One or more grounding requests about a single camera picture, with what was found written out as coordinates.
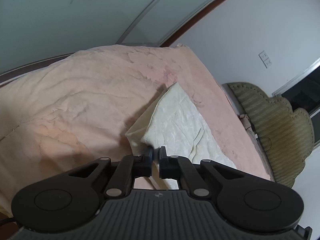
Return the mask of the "white patterned pants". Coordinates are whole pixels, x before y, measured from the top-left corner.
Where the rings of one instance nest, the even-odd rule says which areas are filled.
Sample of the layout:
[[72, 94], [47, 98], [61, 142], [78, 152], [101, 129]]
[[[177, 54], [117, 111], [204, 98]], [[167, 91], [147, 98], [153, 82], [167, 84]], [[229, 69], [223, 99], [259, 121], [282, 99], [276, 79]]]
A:
[[125, 136], [133, 155], [139, 155], [148, 146], [164, 146], [168, 156], [186, 157], [193, 164], [210, 159], [236, 167], [223, 154], [203, 116], [178, 83], [165, 90]]

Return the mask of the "pink bed blanket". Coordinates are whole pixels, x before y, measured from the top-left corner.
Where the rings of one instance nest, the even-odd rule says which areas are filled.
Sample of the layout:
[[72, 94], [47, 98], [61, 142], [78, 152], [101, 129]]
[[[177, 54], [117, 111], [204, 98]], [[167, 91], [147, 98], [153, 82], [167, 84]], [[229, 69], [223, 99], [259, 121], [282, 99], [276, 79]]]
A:
[[227, 95], [186, 46], [79, 51], [1, 88], [1, 212], [22, 188], [103, 156], [131, 153], [126, 132], [178, 83], [210, 127], [210, 159], [270, 179]]

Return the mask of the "grey brown bed sheet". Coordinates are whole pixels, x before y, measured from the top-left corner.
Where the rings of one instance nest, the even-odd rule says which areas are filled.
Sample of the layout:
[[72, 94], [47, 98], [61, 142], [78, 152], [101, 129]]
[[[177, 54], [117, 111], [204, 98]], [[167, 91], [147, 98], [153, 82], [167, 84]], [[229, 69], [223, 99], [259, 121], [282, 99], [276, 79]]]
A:
[[274, 176], [272, 169], [270, 167], [270, 162], [268, 161], [267, 155], [261, 145], [259, 137], [256, 133], [254, 125], [251, 123], [250, 118], [248, 117], [247, 113], [245, 112], [244, 108], [242, 107], [239, 100], [236, 98], [233, 91], [230, 89], [229, 85], [226, 83], [222, 85], [222, 89], [226, 93], [228, 100], [230, 101], [235, 113], [237, 114], [240, 122], [242, 123], [244, 129], [246, 130], [248, 136], [250, 137], [251, 141], [253, 142], [254, 148], [257, 150], [259, 157], [263, 163], [264, 169], [266, 173], [269, 175], [270, 180], [274, 181]]

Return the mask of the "olive green padded headboard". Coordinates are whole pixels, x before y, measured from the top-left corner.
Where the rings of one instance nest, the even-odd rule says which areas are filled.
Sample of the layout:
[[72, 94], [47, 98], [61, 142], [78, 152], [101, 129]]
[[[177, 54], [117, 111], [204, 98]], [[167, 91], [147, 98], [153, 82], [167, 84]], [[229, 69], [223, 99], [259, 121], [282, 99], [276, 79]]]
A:
[[280, 96], [269, 97], [247, 82], [228, 84], [258, 135], [277, 183], [293, 187], [313, 151], [315, 134], [308, 112], [293, 110]]

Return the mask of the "brown wooden wardrobe trim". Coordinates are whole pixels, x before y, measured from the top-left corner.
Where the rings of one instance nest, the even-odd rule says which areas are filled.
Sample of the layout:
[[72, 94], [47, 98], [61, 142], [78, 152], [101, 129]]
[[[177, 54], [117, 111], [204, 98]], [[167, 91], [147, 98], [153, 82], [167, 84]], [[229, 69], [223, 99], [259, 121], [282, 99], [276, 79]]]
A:
[[161, 43], [160, 47], [169, 47], [176, 40], [178, 40], [183, 34], [185, 34], [191, 27], [193, 27], [197, 22], [207, 16], [216, 7], [221, 5], [226, 0], [214, 0], [208, 3], [203, 9], [196, 13], [191, 19], [187, 20], [184, 25], [179, 27], [172, 35], [170, 35], [164, 42]]

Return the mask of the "dark window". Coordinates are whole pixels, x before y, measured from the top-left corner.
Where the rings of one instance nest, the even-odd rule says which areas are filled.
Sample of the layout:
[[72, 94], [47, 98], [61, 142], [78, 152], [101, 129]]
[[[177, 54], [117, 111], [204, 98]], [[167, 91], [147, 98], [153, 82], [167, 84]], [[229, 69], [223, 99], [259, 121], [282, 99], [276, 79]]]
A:
[[283, 96], [293, 106], [305, 109], [311, 117], [319, 113], [319, 59], [272, 93]]

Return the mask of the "white wardrobe with flowers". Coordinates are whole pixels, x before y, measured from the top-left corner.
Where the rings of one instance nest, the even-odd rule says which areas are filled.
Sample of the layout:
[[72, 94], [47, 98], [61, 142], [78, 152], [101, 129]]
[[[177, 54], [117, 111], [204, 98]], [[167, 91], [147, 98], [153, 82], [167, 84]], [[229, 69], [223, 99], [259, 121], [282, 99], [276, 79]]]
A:
[[159, 47], [212, 1], [1, 0], [1, 81], [93, 47]]

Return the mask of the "white wall socket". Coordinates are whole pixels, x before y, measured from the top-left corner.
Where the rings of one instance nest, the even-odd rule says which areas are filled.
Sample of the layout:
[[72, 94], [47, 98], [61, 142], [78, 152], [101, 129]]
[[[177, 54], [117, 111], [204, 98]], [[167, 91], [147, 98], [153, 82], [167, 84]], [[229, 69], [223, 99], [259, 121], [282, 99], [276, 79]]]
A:
[[272, 65], [272, 61], [271, 61], [271, 59], [269, 58], [269, 56], [267, 55], [267, 53], [265, 51], [262, 51], [259, 54], [259, 58], [261, 59], [261, 61], [263, 62], [264, 66], [266, 68], [268, 68], [269, 66]]

